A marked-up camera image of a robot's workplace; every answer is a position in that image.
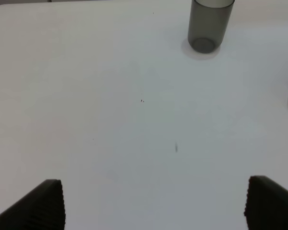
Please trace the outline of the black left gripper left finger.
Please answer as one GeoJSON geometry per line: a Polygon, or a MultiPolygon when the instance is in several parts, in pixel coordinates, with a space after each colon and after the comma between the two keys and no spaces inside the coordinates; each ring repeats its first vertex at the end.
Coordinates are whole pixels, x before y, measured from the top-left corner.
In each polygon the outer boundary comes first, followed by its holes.
{"type": "Polygon", "coordinates": [[[0,214],[0,230],[63,230],[66,214],[61,180],[47,179],[0,214]]]}

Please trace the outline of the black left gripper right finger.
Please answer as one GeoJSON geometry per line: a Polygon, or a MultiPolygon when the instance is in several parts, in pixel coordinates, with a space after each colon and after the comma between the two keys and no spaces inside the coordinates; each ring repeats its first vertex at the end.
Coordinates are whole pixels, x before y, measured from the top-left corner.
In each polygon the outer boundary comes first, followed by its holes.
{"type": "Polygon", "coordinates": [[[250,230],[288,230],[288,190],[266,176],[251,176],[244,216],[250,230]]]}

